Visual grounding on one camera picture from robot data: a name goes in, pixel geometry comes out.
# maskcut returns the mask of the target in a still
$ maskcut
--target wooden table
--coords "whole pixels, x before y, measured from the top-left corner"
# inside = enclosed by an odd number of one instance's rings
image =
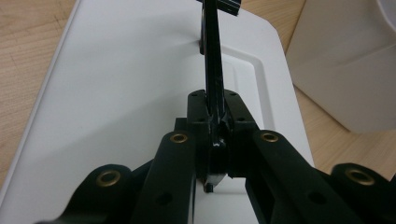
[[[0,2],[0,186],[21,140],[30,111],[74,0]],[[271,22],[283,48],[304,0],[244,0],[243,8]],[[387,179],[396,173],[396,131],[351,133],[296,89],[316,166],[329,173],[356,162]]]

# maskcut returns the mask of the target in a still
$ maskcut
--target white plastic tray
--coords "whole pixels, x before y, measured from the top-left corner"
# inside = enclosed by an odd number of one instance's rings
[[[0,223],[54,219],[93,169],[135,169],[155,155],[188,93],[205,88],[194,0],[77,1],[0,195]],[[262,129],[283,133],[311,163],[276,30],[219,12],[227,89]],[[244,179],[197,187],[195,223],[257,223]]]

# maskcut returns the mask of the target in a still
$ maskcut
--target mounting hole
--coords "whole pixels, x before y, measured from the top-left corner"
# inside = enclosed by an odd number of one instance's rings
[[[187,139],[187,135],[183,133],[175,133],[171,136],[171,141],[174,143],[184,143]]]
[[[162,194],[160,194],[156,199],[155,199],[155,203],[160,205],[160,206],[166,206],[168,205],[170,202],[172,202],[173,197],[172,194],[169,192],[164,192]]]
[[[323,194],[321,194],[321,193],[319,193],[317,191],[311,191],[306,196],[313,203],[325,204],[327,202],[327,200],[323,196]]]
[[[375,183],[375,180],[370,175],[355,168],[346,169],[346,176],[352,181],[364,186],[371,186]]]
[[[271,133],[263,133],[262,140],[266,142],[277,142],[277,140],[279,140],[279,137]]]
[[[103,188],[110,187],[117,184],[120,178],[120,172],[116,170],[105,170],[96,178],[96,185]]]

